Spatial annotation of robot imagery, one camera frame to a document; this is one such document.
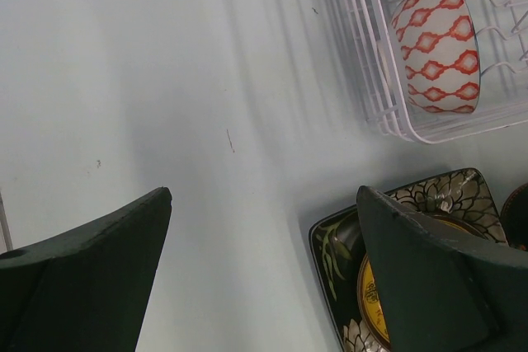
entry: scratch mark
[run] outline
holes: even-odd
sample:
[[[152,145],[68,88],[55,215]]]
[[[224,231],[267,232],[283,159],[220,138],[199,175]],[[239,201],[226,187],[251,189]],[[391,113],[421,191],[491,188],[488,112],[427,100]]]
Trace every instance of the scratch mark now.
[[[225,132],[228,133],[229,146],[231,146],[231,150],[233,150],[233,153],[234,153],[233,142],[231,142],[231,137],[229,136],[229,130],[226,129]]]

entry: white dish rack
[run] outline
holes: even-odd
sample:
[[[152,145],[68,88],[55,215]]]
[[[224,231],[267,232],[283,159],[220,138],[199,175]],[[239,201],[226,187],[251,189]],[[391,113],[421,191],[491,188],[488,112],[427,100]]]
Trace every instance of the white dish rack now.
[[[387,26],[401,0],[340,0],[366,118],[382,134],[441,143],[528,121],[528,0],[466,1],[480,54],[479,103],[472,115],[434,115],[405,101],[401,54]]]

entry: white table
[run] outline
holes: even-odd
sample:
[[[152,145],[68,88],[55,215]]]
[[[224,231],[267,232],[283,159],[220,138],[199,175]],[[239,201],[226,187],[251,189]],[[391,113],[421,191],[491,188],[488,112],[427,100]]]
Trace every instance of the white table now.
[[[0,187],[15,246],[168,186],[139,351],[334,351],[309,226],[477,167],[528,181],[527,127],[426,147],[371,133],[323,0],[0,0]]]

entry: wire rack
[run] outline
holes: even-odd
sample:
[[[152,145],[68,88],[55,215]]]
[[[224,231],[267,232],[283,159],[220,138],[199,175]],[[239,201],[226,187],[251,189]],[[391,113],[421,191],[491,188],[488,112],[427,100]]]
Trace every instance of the wire rack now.
[[[398,41],[387,26],[401,1],[340,0],[346,24],[342,38],[356,49],[369,124],[382,134],[441,143],[528,121],[528,0],[466,0],[482,75],[472,115],[434,115],[407,105]]]

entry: white bowl with red pattern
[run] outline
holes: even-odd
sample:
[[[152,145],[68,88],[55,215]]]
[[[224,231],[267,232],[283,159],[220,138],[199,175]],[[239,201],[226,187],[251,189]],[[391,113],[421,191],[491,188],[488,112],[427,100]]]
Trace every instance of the white bowl with red pattern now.
[[[430,113],[473,113],[480,60],[465,0],[403,0],[391,25],[408,80],[408,103]]]

